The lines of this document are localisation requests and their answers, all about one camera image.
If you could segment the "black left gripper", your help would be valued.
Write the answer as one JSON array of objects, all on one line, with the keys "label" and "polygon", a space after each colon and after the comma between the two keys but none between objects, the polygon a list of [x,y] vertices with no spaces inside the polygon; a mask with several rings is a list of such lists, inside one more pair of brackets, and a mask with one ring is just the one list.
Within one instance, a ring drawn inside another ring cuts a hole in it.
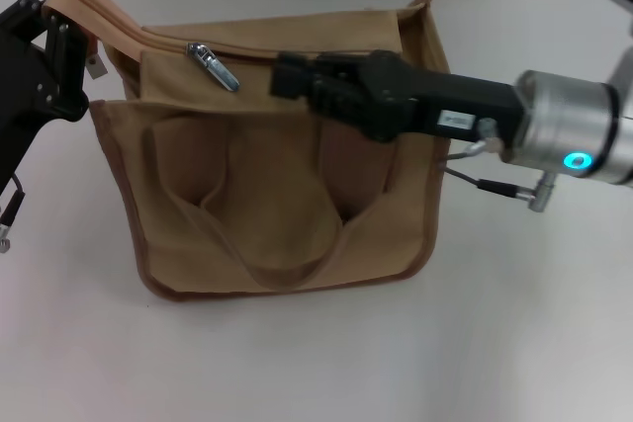
[{"label": "black left gripper", "polygon": [[[46,33],[45,48],[32,41]],[[45,123],[80,121],[88,39],[42,0],[1,13],[1,187],[6,188]]]}]

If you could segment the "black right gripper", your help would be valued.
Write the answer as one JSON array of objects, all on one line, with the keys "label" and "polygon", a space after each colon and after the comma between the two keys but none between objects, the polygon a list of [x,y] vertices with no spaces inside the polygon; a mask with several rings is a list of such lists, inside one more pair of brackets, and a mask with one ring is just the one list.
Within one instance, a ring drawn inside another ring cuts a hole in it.
[{"label": "black right gripper", "polygon": [[[334,78],[356,75],[359,67],[367,106],[356,86]],[[385,50],[368,56],[281,52],[269,91],[273,97],[305,100],[312,114],[384,138],[415,132],[476,142],[482,138],[478,124],[490,119],[496,122],[497,137],[509,144],[524,118],[510,85],[419,69]]]}]

